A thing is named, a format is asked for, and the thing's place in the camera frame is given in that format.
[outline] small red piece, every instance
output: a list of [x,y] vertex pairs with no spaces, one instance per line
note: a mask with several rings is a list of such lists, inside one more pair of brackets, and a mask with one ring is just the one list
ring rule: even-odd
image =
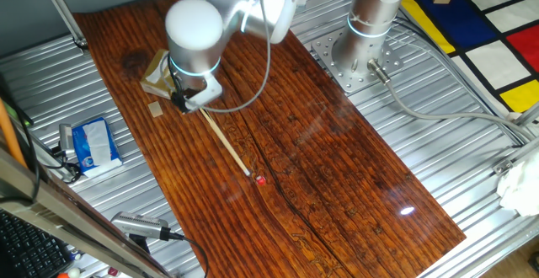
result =
[[266,178],[264,176],[258,176],[255,180],[259,185],[266,185]]
[[107,274],[116,277],[119,274],[119,271],[113,267],[110,267]]

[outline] red square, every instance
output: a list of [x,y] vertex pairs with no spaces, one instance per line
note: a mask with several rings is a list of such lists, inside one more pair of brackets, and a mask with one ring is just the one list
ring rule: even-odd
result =
[[507,40],[539,72],[539,25],[514,33]]

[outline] red object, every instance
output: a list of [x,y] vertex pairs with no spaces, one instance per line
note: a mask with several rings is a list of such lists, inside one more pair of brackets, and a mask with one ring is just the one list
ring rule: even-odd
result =
[[259,176],[255,180],[259,185],[266,185],[266,178],[264,176]]
[[108,272],[107,274],[116,277],[119,273],[120,273],[120,272],[119,272],[117,269],[111,267],[111,268],[109,268],[109,272]]
[[507,37],[507,41],[539,72],[539,25],[524,29]]

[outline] floor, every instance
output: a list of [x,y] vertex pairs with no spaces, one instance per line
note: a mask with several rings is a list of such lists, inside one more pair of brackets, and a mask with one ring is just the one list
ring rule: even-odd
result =
[[528,265],[528,258],[539,251],[539,238],[531,240],[496,264],[482,278],[534,278],[539,273]]

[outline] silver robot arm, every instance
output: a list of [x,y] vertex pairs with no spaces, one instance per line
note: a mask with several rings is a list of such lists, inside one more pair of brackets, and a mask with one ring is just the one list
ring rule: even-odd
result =
[[[305,0],[264,0],[270,42],[281,42],[298,5]],[[180,0],[167,13],[171,73],[179,91],[173,102],[190,112],[222,94],[215,78],[227,42],[241,31],[265,38],[259,0]]]
[[374,59],[383,67],[387,32],[397,16],[402,0],[353,0],[343,34],[334,42],[331,56],[340,77],[336,77],[346,92],[353,92],[367,74],[367,63]]
[[[284,39],[296,7],[305,1],[264,0],[271,43]],[[351,83],[370,73],[370,60],[380,61],[383,67],[382,51],[388,48],[384,41],[401,1],[353,0],[347,26],[331,45],[331,66],[338,70],[341,77],[337,80],[345,91],[357,89]],[[233,33],[265,38],[259,0],[180,0],[168,11],[165,23],[168,65],[179,82],[173,102],[183,112],[196,110],[222,94],[214,72]]]

